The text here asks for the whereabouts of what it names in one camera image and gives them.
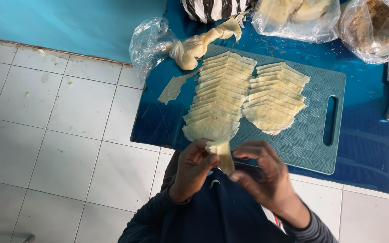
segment tiled floor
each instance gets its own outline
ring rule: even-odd
[[[130,66],[0,42],[0,243],[116,242],[173,150],[130,142]],[[300,175],[340,242],[389,242],[389,195]]]

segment stack of pastry sheets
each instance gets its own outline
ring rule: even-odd
[[[193,104],[183,116],[187,125],[182,130],[188,140],[206,137],[229,141],[235,136],[256,63],[231,52],[204,60]]]
[[[295,115],[306,107],[301,91],[310,77],[284,62],[260,66],[256,71],[242,113],[262,132],[277,135],[290,127]]]

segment blue plastic sheet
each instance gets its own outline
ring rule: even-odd
[[[202,33],[220,24],[191,21],[181,11],[178,0],[168,0],[164,16],[169,19],[170,29],[178,38]],[[340,40],[317,45],[260,36],[253,29],[250,18],[247,19],[238,42],[231,37],[218,39],[213,44],[339,71],[347,76],[335,172],[325,175],[293,166],[288,167],[289,171],[389,193],[389,121],[384,118],[389,101],[386,65],[364,63]],[[170,58],[152,70],[140,101],[132,141],[180,150],[189,144],[189,141],[177,136],[184,125],[180,118],[187,109],[183,104],[172,101],[165,106],[157,98],[172,76],[190,72],[178,69]],[[180,96],[187,104],[192,102],[195,85],[192,77],[181,87]]]

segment cutting board handle hole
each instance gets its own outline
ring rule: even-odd
[[[336,112],[337,112],[337,98],[334,96],[330,96],[328,98],[327,114],[325,117],[324,137],[323,137],[323,142],[326,146],[330,146],[333,141]]]

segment black and white striped bag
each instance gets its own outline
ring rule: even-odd
[[[181,0],[190,19],[211,23],[244,12],[253,0]]]

